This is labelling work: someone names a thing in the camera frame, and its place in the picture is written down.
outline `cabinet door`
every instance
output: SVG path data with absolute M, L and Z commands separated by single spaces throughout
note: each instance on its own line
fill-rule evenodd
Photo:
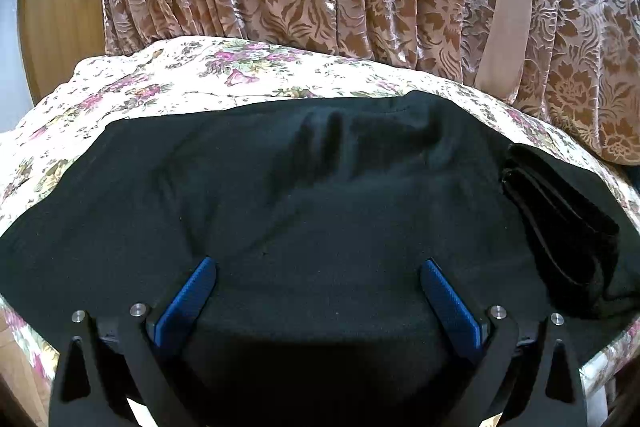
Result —
M 80 60 L 104 55 L 100 0 L 18 0 L 18 29 L 34 103 L 68 81 Z

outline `black garment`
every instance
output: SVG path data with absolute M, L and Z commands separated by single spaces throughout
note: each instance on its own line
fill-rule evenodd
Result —
M 503 193 L 511 145 L 420 92 L 118 121 L 0 238 L 0 289 L 64 347 L 74 310 L 153 303 L 210 255 L 218 283 L 181 360 L 218 418 L 323 425 L 415 397 L 427 415 L 453 357 L 419 286 L 425 259 L 482 308 L 540 320 L 562 305 Z M 638 233 L 606 186 L 538 156 L 619 227 L 603 298 L 637 293 Z M 632 316 L 568 316 L 578 361 Z

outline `blue gripper pad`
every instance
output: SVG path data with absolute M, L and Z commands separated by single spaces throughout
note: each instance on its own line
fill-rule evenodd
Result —
M 162 357 L 180 351 L 215 285 L 216 263 L 205 257 L 154 307 L 146 320 L 146 332 Z
M 466 303 L 455 288 L 452 276 L 446 277 L 433 259 L 420 268 L 420 285 L 459 357 L 477 363 L 488 336 L 488 321 L 471 302 Z

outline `floral tablecloth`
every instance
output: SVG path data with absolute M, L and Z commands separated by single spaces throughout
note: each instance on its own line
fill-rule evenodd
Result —
M 58 87 L 0 135 L 0 233 L 45 198 L 60 176 L 121 118 L 222 110 L 294 98 L 396 96 L 421 90 L 447 98 L 514 142 L 596 172 L 640 230 L 640 197 L 626 178 L 563 131 L 471 87 L 432 74 L 274 44 L 212 37 L 159 41 L 130 57 L 83 60 Z M 14 337 L 44 378 L 58 354 L 0 296 Z M 640 317 L 582 368 L 588 396 L 640 347 Z

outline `silver bolt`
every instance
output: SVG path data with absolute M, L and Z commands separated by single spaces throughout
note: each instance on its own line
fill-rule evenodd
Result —
M 84 321 L 85 317 L 86 313 L 84 313 L 82 310 L 78 310 L 77 312 L 73 312 L 73 314 L 71 315 L 71 321 L 78 324 Z
M 130 309 L 129 314 L 132 317 L 140 317 L 146 313 L 146 305 L 142 302 L 135 303 Z
M 562 317 L 562 315 L 559 313 L 552 313 L 551 322 L 553 322 L 553 324 L 555 324 L 556 326 L 562 326 L 564 324 L 564 317 Z
M 494 319 L 498 320 L 501 320 L 507 316 L 507 310 L 505 310 L 502 306 L 491 306 L 490 313 Z

